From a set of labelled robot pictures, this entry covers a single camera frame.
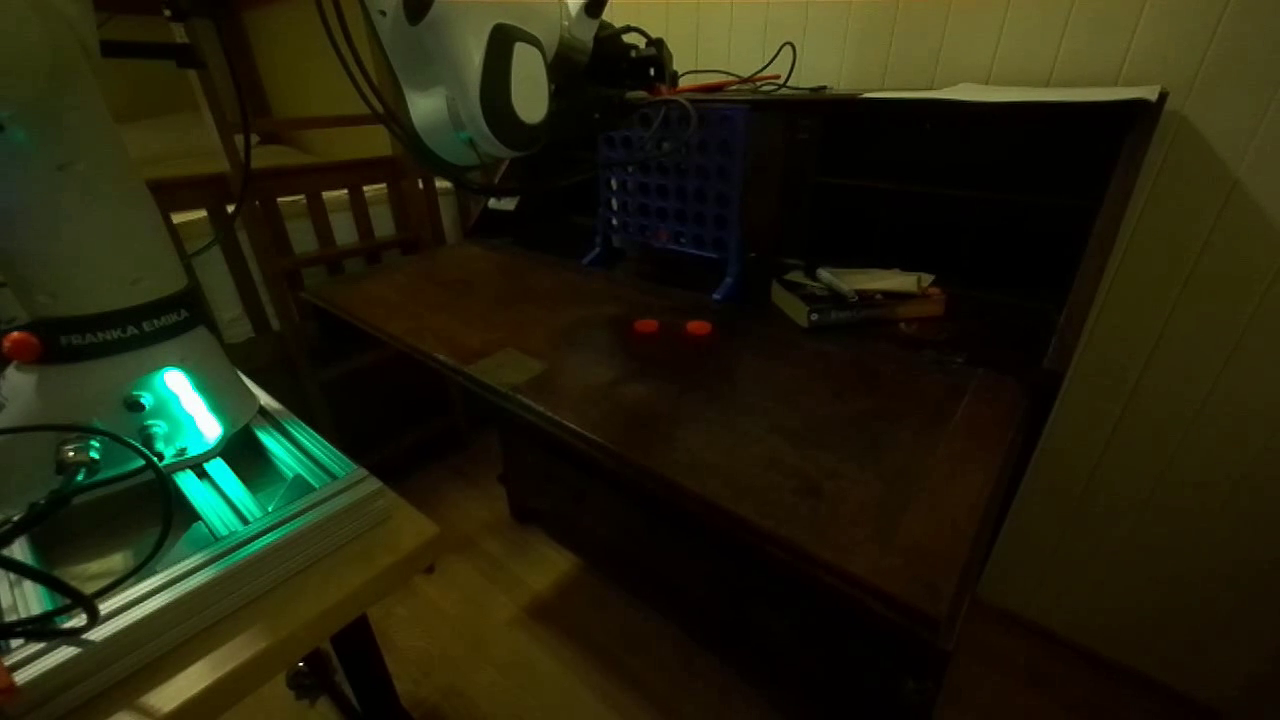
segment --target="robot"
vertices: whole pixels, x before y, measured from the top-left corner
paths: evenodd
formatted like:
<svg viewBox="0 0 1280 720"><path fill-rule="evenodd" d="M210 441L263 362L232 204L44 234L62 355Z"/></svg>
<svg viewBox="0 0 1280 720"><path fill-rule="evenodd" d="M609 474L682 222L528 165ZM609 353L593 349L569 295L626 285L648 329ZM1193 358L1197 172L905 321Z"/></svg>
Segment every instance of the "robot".
<svg viewBox="0 0 1280 720"><path fill-rule="evenodd" d="M537 152L571 81L635 87L602 0L365 0L434 176ZM80 482L221 464L258 395L201 321L145 181L94 87L88 0L0 0L0 272L26 321L4 335L0 534Z"/></svg>

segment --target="desk surface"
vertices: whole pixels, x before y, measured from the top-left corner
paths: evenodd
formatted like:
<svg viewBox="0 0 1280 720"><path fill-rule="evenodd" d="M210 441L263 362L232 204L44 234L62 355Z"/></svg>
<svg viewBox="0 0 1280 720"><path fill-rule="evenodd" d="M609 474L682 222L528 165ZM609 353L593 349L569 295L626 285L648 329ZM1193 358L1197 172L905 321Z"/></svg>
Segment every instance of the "desk surface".
<svg viewBox="0 0 1280 720"><path fill-rule="evenodd" d="M372 490L379 525L197 630L76 714L221 714L428 562L434 525Z"/></svg>
<svg viewBox="0 0 1280 720"><path fill-rule="evenodd" d="M956 620L1023 452L1011 376L805 335L776 312L642 342L631 314L705 298L511 246L441 246L312 303L932 630Z"/></svg>

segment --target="stack of books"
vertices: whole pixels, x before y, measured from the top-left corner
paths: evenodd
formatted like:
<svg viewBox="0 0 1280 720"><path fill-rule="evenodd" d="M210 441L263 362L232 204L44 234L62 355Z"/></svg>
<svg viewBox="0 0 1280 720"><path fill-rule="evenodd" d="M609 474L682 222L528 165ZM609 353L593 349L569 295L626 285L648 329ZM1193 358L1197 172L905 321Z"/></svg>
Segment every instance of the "stack of books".
<svg viewBox="0 0 1280 720"><path fill-rule="evenodd" d="M867 321L932 321L946 312L928 272L898 267L783 267L773 303L798 329L847 329Z"/></svg>

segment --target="floor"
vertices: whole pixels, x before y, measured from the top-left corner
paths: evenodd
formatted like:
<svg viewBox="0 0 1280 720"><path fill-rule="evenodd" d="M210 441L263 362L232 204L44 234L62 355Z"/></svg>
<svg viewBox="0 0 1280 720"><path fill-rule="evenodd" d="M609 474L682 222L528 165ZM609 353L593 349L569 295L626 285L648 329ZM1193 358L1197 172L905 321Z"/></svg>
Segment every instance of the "floor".
<svg viewBox="0 0 1280 720"><path fill-rule="evenodd" d="M783 707L581 554L518 528L497 482L497 444L394 480L441 519L430 573L372 606L414 720L762 720ZM267 683L227 714L337 714ZM1183 698L1095 665L991 606L973 606L938 720L1193 720Z"/></svg>

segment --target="desk leg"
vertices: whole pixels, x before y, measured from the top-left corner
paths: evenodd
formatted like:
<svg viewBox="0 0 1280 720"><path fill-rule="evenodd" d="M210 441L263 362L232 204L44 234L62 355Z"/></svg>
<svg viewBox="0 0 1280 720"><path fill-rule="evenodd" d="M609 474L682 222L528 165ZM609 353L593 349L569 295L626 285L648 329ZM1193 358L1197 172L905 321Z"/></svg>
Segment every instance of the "desk leg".
<svg viewBox="0 0 1280 720"><path fill-rule="evenodd" d="M332 654L349 674L349 687L365 714L394 720L404 710L398 693L390 683L386 658L375 646L366 614L354 614L349 629L332 634Z"/></svg>

